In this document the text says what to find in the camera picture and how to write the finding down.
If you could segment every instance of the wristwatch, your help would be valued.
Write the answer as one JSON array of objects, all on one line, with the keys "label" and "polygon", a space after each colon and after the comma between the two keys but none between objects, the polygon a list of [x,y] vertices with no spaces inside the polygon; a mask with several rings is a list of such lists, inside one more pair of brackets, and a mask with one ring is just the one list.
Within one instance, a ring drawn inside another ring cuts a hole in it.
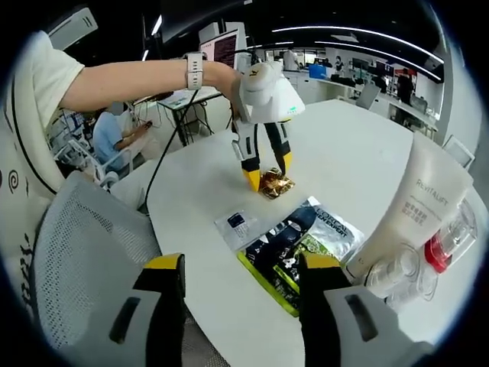
[{"label": "wristwatch", "polygon": [[189,52],[185,55],[187,59],[186,67],[186,80],[188,89],[200,89],[202,88],[203,81],[203,52]]}]

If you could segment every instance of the robotic arm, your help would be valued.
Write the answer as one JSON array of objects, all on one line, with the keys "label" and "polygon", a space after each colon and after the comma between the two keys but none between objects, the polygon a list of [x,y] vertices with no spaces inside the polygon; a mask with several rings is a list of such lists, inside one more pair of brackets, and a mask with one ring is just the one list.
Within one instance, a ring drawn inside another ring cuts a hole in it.
[{"label": "robotic arm", "polygon": [[238,140],[232,142],[241,161],[241,168],[251,189],[260,187],[260,155],[257,148],[257,127],[264,124],[271,147],[282,174],[291,160],[285,122],[306,109],[296,90],[282,74],[277,61],[257,63],[239,81],[235,98],[240,118],[233,124]]}]

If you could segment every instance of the white table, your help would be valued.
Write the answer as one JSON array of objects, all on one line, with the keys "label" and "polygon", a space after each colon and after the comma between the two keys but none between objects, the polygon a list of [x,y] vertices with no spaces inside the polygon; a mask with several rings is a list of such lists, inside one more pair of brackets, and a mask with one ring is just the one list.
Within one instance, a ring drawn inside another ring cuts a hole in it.
[{"label": "white table", "polygon": [[[318,82],[325,83],[326,85],[344,87],[345,89],[349,89],[351,91],[356,90],[358,92],[361,92],[363,90],[363,86],[359,86],[359,85],[346,86],[345,84],[332,82],[331,80],[322,80],[322,79],[314,79],[314,78],[311,78],[311,80],[317,80]],[[394,106],[398,109],[402,109],[403,111],[406,111],[416,119],[419,119],[431,132],[438,131],[438,128],[436,127],[436,120],[433,117],[428,116],[422,113],[421,111],[418,111],[417,109],[413,108],[412,106],[409,106],[406,103],[403,103],[392,96],[388,96],[387,94],[379,93],[377,98],[383,99],[384,101],[388,102],[391,106]]]},{"label": "white table", "polygon": [[[162,99],[159,101],[159,103],[172,111],[182,109],[190,103],[194,92],[195,90],[189,89],[176,90],[171,96]],[[201,89],[199,89],[193,103],[204,102],[207,99],[219,97],[220,95],[221,92],[219,92],[213,86],[203,86]]]},{"label": "white table", "polygon": [[[177,90],[173,93],[173,95],[157,102],[157,104],[162,105],[164,108],[169,109],[173,113],[173,120],[176,124],[175,129],[184,147],[188,145],[188,141],[184,129],[185,125],[180,123],[182,116],[185,112],[183,111],[183,109],[185,109],[185,107],[187,107],[190,102],[192,102],[192,105],[195,105],[196,103],[202,103],[208,101],[209,99],[213,99],[222,95],[216,88],[212,86],[203,86],[201,89],[198,90],[196,97],[192,100],[194,93],[195,90]],[[197,117],[197,114],[196,119],[199,122],[203,123],[209,129],[209,132],[212,133],[212,130],[209,127],[209,122],[207,121],[207,114],[205,114],[205,121],[199,119]]]},{"label": "white table", "polygon": [[[298,319],[241,265],[214,221],[244,209],[272,226],[313,195],[369,236],[393,199],[413,139],[405,128],[337,100],[308,105],[289,133],[288,175],[296,186],[278,200],[250,191],[229,131],[168,155],[149,195],[162,252],[186,256],[186,304],[233,367],[302,366],[303,339]],[[264,136],[261,129],[262,168],[274,162]]]}]

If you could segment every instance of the plastic bag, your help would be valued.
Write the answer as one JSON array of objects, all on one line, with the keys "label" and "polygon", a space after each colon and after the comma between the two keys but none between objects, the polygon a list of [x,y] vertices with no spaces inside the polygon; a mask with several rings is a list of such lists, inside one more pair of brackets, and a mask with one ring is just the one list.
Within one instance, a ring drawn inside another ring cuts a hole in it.
[{"label": "plastic bag", "polygon": [[233,251],[239,250],[261,234],[257,219],[249,216],[244,210],[229,213],[214,223],[222,238]]},{"label": "plastic bag", "polygon": [[343,264],[364,235],[310,197],[285,220],[238,252],[238,258],[274,299],[299,315],[301,252],[332,255]]}]

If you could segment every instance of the ceiling light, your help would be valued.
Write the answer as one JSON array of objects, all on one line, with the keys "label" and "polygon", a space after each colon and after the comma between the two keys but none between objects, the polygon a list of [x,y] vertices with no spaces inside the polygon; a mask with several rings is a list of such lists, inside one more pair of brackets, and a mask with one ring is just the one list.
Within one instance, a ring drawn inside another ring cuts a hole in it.
[{"label": "ceiling light", "polygon": [[332,34],[331,37],[343,42],[355,42],[356,44],[358,43],[358,40],[354,34],[350,34],[349,36],[345,36],[343,34]]},{"label": "ceiling light", "polygon": [[153,31],[151,32],[152,36],[154,36],[156,34],[156,32],[158,32],[158,29],[160,29],[162,22],[163,22],[163,18],[160,15],[158,17],[158,19],[156,20],[156,23],[154,24]]},{"label": "ceiling light", "polygon": [[438,81],[441,81],[442,80],[439,76],[437,76],[437,75],[431,73],[430,71],[428,71],[428,70],[426,70],[426,69],[424,69],[424,68],[416,65],[415,63],[412,63],[412,62],[410,62],[408,60],[404,60],[401,57],[394,56],[392,54],[388,54],[387,52],[383,52],[383,51],[379,51],[379,50],[374,50],[373,48],[368,48],[368,47],[363,47],[363,46],[357,46],[356,44],[341,44],[339,42],[328,42],[328,41],[316,41],[315,43],[316,44],[334,44],[336,46],[355,47],[355,48],[361,48],[362,50],[368,50],[368,51],[372,51],[372,52],[377,52],[378,54],[383,54],[383,55],[386,55],[388,57],[392,57],[394,59],[401,60],[401,61],[403,61],[405,63],[408,63],[409,65],[413,65],[414,67],[417,67],[418,69],[420,69],[420,70],[424,71],[425,73],[431,75],[433,78],[435,78]]},{"label": "ceiling light", "polygon": [[367,29],[361,29],[361,28],[352,28],[352,27],[339,27],[335,25],[309,25],[305,27],[291,27],[291,28],[281,28],[281,29],[274,29],[272,32],[283,32],[283,31],[296,31],[300,29],[339,29],[343,31],[353,31],[353,32],[363,32],[363,33],[368,33],[368,34],[375,34],[376,36],[384,37],[384,38],[389,38],[390,40],[394,40],[397,42],[400,42],[401,44],[405,44],[407,46],[410,46],[412,48],[417,49],[418,51],[421,51],[425,53],[426,55],[432,57],[433,59],[439,61],[440,63],[444,63],[443,59],[440,57],[436,56],[435,54],[432,54],[431,52],[422,49],[420,46],[416,46],[415,44],[411,44],[408,41],[401,40],[400,38],[390,36],[389,34],[384,34],[380,32],[374,32],[374,31],[369,31]]}]

